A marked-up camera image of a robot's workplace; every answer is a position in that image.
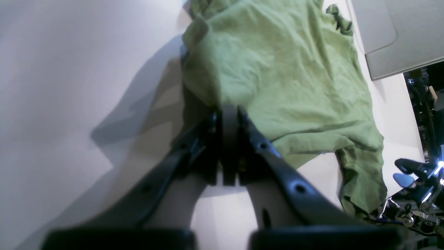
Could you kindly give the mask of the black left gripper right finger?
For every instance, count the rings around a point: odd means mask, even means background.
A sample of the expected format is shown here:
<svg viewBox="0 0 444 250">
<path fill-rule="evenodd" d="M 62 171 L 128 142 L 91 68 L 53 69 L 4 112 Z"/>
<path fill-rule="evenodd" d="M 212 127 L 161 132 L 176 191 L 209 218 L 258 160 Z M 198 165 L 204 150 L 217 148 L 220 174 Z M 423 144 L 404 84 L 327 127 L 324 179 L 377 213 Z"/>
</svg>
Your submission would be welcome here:
<svg viewBox="0 0 444 250">
<path fill-rule="evenodd" d="M 349 217 L 297 173 L 241 107 L 221 111 L 223 184 L 249 193 L 258 230 L 250 250 L 394 250 L 400 236 Z"/>
</svg>

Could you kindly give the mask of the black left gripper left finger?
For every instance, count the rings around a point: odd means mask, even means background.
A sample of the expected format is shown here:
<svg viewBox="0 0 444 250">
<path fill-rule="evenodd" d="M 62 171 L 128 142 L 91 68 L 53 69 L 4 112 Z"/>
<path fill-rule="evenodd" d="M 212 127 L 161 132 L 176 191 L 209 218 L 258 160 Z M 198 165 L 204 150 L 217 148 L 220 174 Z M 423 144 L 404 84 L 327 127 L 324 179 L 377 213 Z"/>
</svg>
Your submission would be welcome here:
<svg viewBox="0 0 444 250">
<path fill-rule="evenodd" d="M 126 195 L 76 227 L 50 233 L 43 250 L 196 250 L 195 205 L 217 182 L 220 111 L 192 127 Z"/>
</svg>

